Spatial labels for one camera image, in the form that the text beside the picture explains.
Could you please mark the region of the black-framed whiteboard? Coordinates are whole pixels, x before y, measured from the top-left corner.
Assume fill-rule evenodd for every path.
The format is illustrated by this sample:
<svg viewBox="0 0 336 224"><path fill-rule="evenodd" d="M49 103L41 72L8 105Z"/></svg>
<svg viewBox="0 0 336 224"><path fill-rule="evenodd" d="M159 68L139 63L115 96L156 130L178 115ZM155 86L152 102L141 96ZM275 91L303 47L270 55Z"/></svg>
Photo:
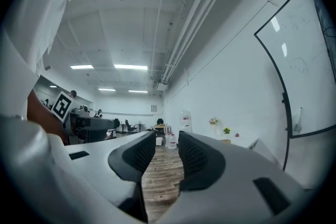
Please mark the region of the black-framed whiteboard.
<svg viewBox="0 0 336 224"><path fill-rule="evenodd" d="M336 78L314 0L287 0L256 32L283 87L290 138L336 128ZM293 131L302 107L302 130Z"/></svg>

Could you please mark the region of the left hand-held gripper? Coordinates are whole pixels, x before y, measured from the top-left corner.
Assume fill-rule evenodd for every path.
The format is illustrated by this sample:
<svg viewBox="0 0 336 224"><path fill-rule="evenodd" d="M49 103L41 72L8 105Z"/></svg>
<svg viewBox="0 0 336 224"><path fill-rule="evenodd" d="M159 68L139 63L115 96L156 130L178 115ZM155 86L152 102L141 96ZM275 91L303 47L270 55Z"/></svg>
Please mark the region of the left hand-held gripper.
<svg viewBox="0 0 336 224"><path fill-rule="evenodd" d="M80 104L75 98L71 97L69 94L64 93L63 91L61 91L58 95L51 112L57 119L61 121L64 132L68 136L75 136L77 133L77 115L89 116L89 110L86 105ZM90 119L91 130L111 130L117 129L119 126L120 121L118 119Z"/></svg>

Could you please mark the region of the grey hanging cloth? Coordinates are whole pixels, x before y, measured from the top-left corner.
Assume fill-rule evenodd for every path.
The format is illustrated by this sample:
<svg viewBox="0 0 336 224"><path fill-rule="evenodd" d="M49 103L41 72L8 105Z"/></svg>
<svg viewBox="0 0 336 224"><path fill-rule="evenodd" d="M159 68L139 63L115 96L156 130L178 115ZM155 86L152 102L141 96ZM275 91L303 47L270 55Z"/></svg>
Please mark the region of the grey hanging cloth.
<svg viewBox="0 0 336 224"><path fill-rule="evenodd" d="M300 107L299 112L295 116L295 123L293 125L293 131L300 133L302 130L302 107Z"/></svg>

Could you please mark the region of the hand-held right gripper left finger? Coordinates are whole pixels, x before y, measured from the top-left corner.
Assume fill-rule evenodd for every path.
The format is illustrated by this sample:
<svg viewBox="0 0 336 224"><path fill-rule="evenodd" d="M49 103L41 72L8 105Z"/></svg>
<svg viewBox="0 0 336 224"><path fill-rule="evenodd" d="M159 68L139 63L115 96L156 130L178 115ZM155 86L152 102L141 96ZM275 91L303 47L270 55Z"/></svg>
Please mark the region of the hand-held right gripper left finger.
<svg viewBox="0 0 336 224"><path fill-rule="evenodd" d="M112 140L66 146L75 169L111 204L141 222L148 221L142 176L155 154L154 131Z"/></svg>

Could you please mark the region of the person's left forearm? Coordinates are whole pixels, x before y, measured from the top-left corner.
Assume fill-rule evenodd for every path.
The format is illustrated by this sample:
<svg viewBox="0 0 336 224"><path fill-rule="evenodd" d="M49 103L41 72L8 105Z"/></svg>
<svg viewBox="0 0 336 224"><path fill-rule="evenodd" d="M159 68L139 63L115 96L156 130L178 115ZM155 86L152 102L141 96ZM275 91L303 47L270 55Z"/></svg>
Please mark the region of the person's left forearm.
<svg viewBox="0 0 336 224"><path fill-rule="evenodd" d="M67 145L62 122L42 104L34 89L27 98L27 119L39 124L46 133L59 136L63 144Z"/></svg>

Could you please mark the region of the clear water jug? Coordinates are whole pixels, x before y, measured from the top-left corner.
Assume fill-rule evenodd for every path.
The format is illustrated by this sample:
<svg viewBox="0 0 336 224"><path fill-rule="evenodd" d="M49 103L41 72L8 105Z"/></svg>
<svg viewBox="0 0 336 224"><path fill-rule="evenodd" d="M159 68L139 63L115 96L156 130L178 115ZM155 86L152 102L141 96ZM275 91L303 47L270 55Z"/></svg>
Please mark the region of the clear water jug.
<svg viewBox="0 0 336 224"><path fill-rule="evenodd" d="M178 137L172 133L169 132L166 138L166 147L170 150L174 150L177 148L178 145Z"/></svg>

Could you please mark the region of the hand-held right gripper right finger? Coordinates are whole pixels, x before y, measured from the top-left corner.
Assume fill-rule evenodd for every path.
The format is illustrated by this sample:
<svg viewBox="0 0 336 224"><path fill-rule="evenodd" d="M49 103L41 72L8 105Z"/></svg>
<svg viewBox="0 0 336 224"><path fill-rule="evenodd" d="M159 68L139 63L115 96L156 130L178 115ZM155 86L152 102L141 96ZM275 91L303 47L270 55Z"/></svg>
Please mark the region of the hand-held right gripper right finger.
<svg viewBox="0 0 336 224"><path fill-rule="evenodd" d="M286 224L304 189L258 153L181 131L184 179L157 224Z"/></svg>

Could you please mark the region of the light wooden table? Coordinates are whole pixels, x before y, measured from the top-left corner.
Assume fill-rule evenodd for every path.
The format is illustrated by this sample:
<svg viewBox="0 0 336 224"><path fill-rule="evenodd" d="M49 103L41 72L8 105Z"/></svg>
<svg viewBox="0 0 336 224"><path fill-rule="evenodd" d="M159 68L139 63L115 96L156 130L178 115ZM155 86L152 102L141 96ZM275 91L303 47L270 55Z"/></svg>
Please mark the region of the light wooden table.
<svg viewBox="0 0 336 224"><path fill-rule="evenodd" d="M164 125L164 124L151 126L150 129L152 130L163 129L164 133L171 131L171 127L169 125Z"/></svg>

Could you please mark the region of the white water dispenser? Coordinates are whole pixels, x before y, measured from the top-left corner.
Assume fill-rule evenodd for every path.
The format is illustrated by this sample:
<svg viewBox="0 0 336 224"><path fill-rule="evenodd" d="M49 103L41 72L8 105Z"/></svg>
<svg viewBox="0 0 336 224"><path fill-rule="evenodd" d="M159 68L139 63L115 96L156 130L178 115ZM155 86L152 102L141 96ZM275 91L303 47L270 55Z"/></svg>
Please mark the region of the white water dispenser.
<svg viewBox="0 0 336 224"><path fill-rule="evenodd" d="M184 132L192 132L191 114L188 110L180 112L180 129Z"/></svg>

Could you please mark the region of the person in white coat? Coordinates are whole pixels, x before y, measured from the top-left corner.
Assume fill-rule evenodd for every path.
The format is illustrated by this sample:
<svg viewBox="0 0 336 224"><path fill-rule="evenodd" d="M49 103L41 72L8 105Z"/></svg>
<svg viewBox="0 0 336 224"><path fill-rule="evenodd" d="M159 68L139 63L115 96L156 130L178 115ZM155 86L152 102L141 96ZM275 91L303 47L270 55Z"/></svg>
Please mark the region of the person in white coat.
<svg viewBox="0 0 336 224"><path fill-rule="evenodd" d="M68 1L15 0L0 23L0 115L26 117Z"/></svg>

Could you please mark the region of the white ceiling conduit pipes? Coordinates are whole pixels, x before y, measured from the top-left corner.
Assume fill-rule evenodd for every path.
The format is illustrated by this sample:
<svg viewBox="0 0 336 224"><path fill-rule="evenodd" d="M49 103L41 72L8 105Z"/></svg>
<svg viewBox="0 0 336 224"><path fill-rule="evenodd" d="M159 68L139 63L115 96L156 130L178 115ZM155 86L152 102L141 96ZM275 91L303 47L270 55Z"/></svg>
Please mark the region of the white ceiling conduit pipes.
<svg viewBox="0 0 336 224"><path fill-rule="evenodd" d="M167 56L161 82L168 83L216 0L194 0L183 27Z"/></svg>

